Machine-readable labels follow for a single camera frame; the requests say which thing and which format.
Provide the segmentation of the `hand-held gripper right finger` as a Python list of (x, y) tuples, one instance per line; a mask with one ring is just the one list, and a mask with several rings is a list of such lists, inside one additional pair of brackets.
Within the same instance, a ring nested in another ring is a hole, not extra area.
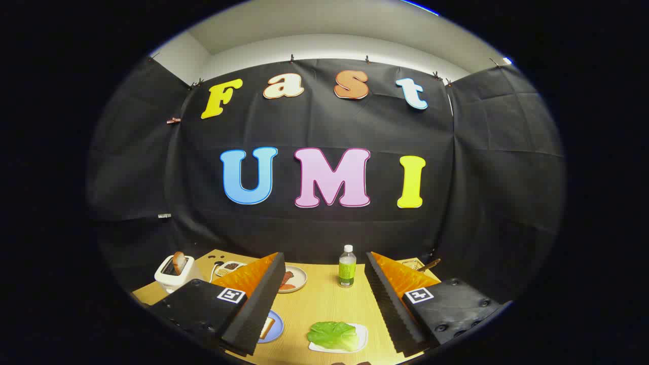
[(396, 352), (437, 355), (475, 335), (510, 305), (462, 279), (433, 280), (375, 252), (365, 275)]

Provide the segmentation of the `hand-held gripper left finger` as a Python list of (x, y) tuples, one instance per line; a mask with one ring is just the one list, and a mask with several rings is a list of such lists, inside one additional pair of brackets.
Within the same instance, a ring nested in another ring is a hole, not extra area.
[(284, 273), (284, 254), (275, 252), (218, 284), (192, 279), (149, 310), (202, 347), (253, 355)]

